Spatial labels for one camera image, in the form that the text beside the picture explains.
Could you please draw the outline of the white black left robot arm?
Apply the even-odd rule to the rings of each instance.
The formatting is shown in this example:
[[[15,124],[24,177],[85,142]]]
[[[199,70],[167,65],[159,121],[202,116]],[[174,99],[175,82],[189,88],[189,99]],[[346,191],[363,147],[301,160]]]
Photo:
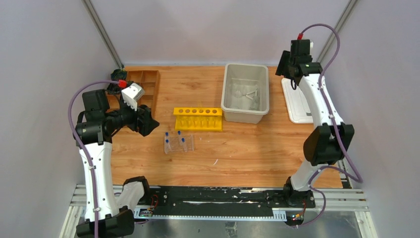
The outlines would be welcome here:
[[[119,94],[120,108],[114,111],[109,110],[104,89],[82,94],[85,109],[74,129],[85,170],[87,196],[84,221],[76,227],[80,238],[119,238],[133,234],[137,204],[148,204],[152,198],[144,176],[127,179],[116,197],[110,163],[112,138],[120,129],[127,127],[147,136],[159,126],[151,109],[138,103],[144,93],[133,86],[123,89]]]

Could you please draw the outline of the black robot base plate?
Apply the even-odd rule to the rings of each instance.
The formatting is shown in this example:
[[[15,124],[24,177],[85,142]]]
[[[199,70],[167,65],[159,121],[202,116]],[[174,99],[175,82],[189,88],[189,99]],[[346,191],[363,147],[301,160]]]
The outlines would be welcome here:
[[[274,209],[315,208],[311,191],[281,188],[153,186],[134,211],[137,222],[169,218],[277,218]]]

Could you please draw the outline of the white plastic bin lid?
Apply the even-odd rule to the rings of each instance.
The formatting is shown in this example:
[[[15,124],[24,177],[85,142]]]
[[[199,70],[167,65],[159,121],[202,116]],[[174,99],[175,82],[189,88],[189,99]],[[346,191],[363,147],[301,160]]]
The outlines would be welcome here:
[[[292,88],[291,80],[281,80],[283,94],[291,122],[296,124],[313,124],[313,118],[307,100],[299,87]]]

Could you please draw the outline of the white porcelain evaporating dish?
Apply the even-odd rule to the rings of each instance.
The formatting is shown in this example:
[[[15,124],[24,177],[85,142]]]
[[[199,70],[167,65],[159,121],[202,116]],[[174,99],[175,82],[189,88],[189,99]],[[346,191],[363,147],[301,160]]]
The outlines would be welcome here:
[[[238,109],[238,110],[245,110],[247,103],[244,98],[232,98],[229,108],[231,109]]]

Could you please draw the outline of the small clear glass beaker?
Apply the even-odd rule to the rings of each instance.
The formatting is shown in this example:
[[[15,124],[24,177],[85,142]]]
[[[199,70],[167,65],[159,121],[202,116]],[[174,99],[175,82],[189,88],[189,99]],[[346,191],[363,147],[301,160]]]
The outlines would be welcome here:
[[[231,90],[231,96],[234,98],[241,98],[244,96],[244,93],[241,89],[241,87],[237,87],[236,85],[232,86],[232,90]]]

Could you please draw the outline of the white clay triangle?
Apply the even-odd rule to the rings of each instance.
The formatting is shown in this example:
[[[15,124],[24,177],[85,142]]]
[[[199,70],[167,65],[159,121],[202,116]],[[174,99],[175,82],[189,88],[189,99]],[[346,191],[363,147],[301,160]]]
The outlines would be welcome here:
[[[258,89],[254,89],[253,91],[244,93],[242,96],[246,97],[249,100],[258,100],[259,99],[258,92],[259,92]]]

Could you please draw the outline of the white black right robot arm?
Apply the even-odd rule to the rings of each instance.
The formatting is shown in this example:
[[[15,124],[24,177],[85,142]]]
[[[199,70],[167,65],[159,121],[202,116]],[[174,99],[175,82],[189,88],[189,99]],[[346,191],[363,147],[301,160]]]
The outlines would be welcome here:
[[[295,207],[311,192],[310,185],[322,170],[344,158],[355,134],[354,127],[346,124],[329,101],[323,69],[310,54],[310,40],[292,40],[289,51],[282,53],[276,75],[283,75],[299,87],[312,114],[314,130],[303,145],[304,161],[287,179],[283,187],[283,200]]]

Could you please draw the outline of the small glass flask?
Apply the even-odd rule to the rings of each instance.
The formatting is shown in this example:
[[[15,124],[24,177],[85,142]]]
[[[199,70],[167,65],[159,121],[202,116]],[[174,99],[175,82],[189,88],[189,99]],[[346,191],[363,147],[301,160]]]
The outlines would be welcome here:
[[[259,98],[253,98],[249,110],[260,111],[261,103]]]

